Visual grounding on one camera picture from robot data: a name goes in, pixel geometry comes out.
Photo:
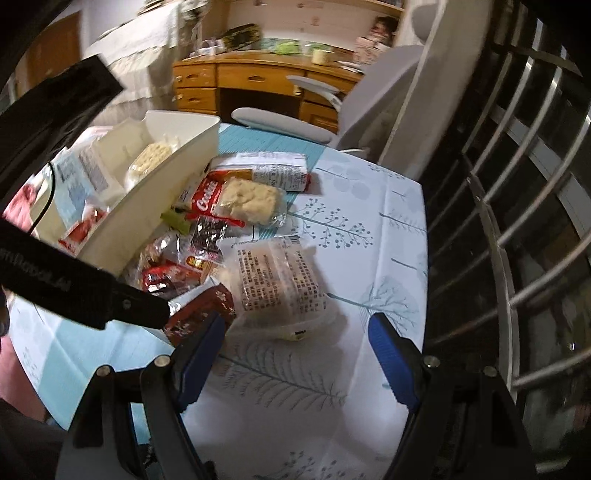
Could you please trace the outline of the large white snack bag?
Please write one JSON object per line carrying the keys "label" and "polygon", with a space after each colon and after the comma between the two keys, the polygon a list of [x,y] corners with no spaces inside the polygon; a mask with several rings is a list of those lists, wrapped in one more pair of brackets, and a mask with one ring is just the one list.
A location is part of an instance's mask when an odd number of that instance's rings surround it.
{"label": "large white snack bag", "polygon": [[110,185],[91,143],[66,149],[51,164],[56,180],[54,203],[66,230],[82,219],[88,202],[107,205]]}

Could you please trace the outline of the clear bag brown snacks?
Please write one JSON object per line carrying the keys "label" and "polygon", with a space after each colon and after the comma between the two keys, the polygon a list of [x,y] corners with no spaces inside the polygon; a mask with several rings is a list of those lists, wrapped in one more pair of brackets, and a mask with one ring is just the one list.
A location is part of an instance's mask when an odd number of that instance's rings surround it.
{"label": "clear bag brown snacks", "polygon": [[221,265],[221,252],[197,243],[193,235],[167,231],[144,244],[124,267],[127,285],[166,300],[202,285]]}

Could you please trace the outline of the clear pack printed label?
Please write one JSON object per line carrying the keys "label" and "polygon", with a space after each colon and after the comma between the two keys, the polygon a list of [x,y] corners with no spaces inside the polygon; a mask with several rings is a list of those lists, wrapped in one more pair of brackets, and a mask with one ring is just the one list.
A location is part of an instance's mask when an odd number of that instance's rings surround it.
{"label": "clear pack printed label", "polygon": [[332,324],[337,308],[296,236],[221,241],[235,304],[229,334],[298,341]]}

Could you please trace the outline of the dark red snack packet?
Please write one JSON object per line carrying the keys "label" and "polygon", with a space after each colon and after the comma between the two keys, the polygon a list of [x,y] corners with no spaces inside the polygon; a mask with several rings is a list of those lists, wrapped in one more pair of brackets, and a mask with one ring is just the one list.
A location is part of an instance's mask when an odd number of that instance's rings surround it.
{"label": "dark red snack packet", "polygon": [[163,333],[176,347],[197,332],[211,315],[217,314],[228,330],[235,320],[235,304],[228,288],[222,284],[209,287],[174,313],[163,327]]}

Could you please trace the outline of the brown wooden door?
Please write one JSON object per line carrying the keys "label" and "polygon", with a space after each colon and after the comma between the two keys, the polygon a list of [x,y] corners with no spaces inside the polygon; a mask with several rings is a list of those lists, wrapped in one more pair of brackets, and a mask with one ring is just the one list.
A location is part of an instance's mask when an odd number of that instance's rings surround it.
{"label": "brown wooden door", "polygon": [[34,39],[14,73],[18,98],[81,60],[81,22],[82,13],[76,11],[52,23]]}

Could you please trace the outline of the pink blanket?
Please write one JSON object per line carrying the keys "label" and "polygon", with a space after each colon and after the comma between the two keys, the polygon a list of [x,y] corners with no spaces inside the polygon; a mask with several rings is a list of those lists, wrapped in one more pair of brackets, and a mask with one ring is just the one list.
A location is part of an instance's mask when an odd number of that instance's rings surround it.
{"label": "pink blanket", "polygon": [[28,231],[32,226],[31,208],[37,198],[37,188],[30,183],[23,185],[2,214],[2,218],[20,230]]}

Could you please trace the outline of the lace covered furniture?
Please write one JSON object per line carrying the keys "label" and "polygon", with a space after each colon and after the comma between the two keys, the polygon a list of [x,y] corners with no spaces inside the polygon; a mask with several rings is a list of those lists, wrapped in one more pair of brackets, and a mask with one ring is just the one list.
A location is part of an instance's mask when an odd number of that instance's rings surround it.
{"label": "lace covered furniture", "polygon": [[173,64],[188,54],[193,20],[183,17],[183,1],[172,1],[115,28],[92,43],[86,58],[97,56],[122,87],[93,120],[113,126],[141,120],[149,110],[173,110]]}

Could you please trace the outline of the clear pack pale crackers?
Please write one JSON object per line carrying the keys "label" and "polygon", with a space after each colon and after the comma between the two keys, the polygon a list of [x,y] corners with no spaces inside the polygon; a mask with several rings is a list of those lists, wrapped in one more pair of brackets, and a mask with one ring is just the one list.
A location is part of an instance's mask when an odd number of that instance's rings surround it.
{"label": "clear pack pale crackers", "polygon": [[167,143],[148,144],[130,164],[125,175],[127,185],[135,185],[173,153]]}

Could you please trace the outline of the patterned blue white tablecloth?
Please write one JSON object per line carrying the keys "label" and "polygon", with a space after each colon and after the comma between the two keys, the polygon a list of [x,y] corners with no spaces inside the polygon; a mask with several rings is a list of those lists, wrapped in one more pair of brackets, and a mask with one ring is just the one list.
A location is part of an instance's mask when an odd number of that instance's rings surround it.
{"label": "patterned blue white tablecloth", "polygon": [[183,414],[199,457],[221,479],[380,479],[408,410],[370,347],[375,313],[424,339],[428,259],[421,186],[331,148],[238,126],[223,153],[294,151],[311,185],[287,198],[280,232],[300,243],[325,292],[325,317],[293,340],[228,333],[197,402]]}

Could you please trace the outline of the white plastic storage bin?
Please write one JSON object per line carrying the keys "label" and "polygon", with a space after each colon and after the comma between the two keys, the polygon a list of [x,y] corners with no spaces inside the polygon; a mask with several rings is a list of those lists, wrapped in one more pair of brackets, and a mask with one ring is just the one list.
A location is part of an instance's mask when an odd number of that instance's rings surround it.
{"label": "white plastic storage bin", "polygon": [[[176,200],[191,177],[202,178],[218,150],[216,116],[150,110],[140,121],[126,119],[112,127],[92,127],[73,146],[89,142],[109,182],[107,214],[93,227],[75,256],[115,276],[161,224],[160,215]],[[125,183],[130,164],[151,143],[167,143],[173,153],[137,184]],[[54,168],[48,172],[31,214],[38,237],[57,245],[65,229],[54,203]]]}

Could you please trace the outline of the dark chocolate snack packet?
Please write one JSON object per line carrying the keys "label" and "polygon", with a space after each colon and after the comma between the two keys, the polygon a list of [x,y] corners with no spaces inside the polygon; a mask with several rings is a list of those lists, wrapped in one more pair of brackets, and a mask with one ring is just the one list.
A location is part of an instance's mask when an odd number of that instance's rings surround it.
{"label": "dark chocolate snack packet", "polygon": [[228,223],[207,216],[197,217],[190,227],[190,247],[198,256],[216,264],[223,262],[218,243],[224,239]]}

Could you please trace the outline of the green snack packet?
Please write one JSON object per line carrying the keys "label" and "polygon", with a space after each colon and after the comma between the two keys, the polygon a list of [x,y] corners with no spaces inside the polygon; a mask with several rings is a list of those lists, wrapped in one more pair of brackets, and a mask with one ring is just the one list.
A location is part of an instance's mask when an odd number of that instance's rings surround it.
{"label": "green snack packet", "polygon": [[177,211],[174,208],[166,210],[160,215],[160,219],[181,235],[188,235],[190,232],[191,222],[186,218],[186,213],[183,210]]}

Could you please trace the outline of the red cookies packet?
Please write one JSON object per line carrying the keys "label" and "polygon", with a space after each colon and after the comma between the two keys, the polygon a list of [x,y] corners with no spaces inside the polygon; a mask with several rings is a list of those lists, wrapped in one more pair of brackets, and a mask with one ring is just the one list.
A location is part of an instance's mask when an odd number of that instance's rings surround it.
{"label": "red cookies packet", "polygon": [[222,220],[231,226],[245,227],[243,220],[221,214],[218,201],[221,199],[223,183],[204,176],[198,178],[193,176],[179,194],[176,207],[185,212],[187,220],[197,220],[198,217],[207,217],[215,220]]}

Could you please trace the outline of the wooden desk with drawers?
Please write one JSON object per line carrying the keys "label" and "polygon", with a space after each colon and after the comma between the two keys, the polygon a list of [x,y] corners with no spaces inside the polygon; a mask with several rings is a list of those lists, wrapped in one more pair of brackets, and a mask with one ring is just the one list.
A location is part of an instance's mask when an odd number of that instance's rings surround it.
{"label": "wooden desk with drawers", "polygon": [[231,52],[185,59],[172,67],[174,96],[179,111],[216,115],[225,122],[239,107],[287,115],[332,133],[339,129],[338,113],[322,96],[290,82],[291,76],[321,81],[343,99],[362,79],[332,61],[315,65],[304,56],[263,51]]}

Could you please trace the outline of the clear pack pale biscuit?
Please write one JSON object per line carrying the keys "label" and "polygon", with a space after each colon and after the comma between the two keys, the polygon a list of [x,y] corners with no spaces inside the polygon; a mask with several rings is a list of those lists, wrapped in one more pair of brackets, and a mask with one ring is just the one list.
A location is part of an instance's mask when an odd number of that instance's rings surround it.
{"label": "clear pack pale biscuit", "polygon": [[286,212],[283,190],[236,177],[224,182],[213,208],[218,217],[259,227],[280,226]]}

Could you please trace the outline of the metal window grille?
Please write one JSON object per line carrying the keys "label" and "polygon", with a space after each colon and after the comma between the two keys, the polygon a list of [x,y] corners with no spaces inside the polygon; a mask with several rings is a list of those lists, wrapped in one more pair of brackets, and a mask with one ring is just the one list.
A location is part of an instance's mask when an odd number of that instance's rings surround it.
{"label": "metal window grille", "polygon": [[494,366],[542,471],[590,432],[590,87],[525,4],[496,14],[422,176],[425,347]]}

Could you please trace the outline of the white wrapped biscuit roll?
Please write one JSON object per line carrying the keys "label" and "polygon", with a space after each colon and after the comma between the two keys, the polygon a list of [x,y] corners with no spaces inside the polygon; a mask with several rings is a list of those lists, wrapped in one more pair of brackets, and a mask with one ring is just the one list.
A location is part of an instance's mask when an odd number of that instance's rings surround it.
{"label": "white wrapped biscuit roll", "polygon": [[215,157],[207,176],[219,182],[230,177],[301,193],[311,181],[307,156],[294,152],[235,152]]}

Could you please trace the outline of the cream cup on desk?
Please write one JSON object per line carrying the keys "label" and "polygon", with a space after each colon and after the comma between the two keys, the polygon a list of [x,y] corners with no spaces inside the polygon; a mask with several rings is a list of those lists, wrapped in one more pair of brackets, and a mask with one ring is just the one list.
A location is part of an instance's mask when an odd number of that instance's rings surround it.
{"label": "cream cup on desk", "polygon": [[315,48],[311,51],[311,63],[318,66],[328,66],[332,62],[332,50]]}

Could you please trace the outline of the grey office chair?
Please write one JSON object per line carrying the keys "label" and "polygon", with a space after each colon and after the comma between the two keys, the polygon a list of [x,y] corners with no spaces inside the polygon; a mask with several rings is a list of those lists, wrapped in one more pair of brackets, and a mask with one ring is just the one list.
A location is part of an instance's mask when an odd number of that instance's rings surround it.
{"label": "grey office chair", "polygon": [[249,128],[293,136],[339,151],[356,152],[363,159],[378,162],[417,72],[438,10],[436,4],[415,8],[412,25],[422,43],[394,47],[382,54],[342,100],[335,96],[337,89],[325,82],[290,77],[290,81],[301,88],[332,100],[332,107],[338,113],[336,133],[286,115],[249,107],[235,109],[232,119]]}

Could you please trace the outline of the doll on desk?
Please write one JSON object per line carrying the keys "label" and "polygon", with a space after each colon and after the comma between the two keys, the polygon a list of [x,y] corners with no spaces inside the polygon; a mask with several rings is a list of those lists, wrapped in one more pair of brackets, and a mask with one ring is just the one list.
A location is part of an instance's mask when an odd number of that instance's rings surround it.
{"label": "doll on desk", "polygon": [[393,47],[398,25],[399,21],[393,17],[377,17],[370,31],[356,38],[353,60],[362,65],[373,64],[382,53]]}

